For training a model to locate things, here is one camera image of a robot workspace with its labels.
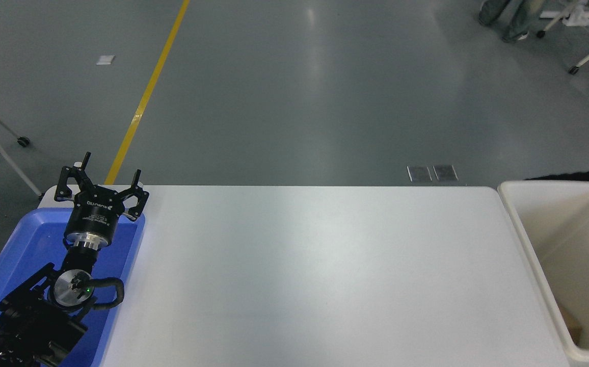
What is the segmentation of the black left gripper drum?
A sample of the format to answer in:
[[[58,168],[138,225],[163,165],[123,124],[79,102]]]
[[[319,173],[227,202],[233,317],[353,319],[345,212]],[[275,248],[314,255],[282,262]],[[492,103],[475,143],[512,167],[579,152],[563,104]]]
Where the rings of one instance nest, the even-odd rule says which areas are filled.
[[[79,192],[74,198],[65,239],[76,241],[79,235],[91,234],[101,241],[112,241],[123,209],[117,191],[95,186],[92,191]]]

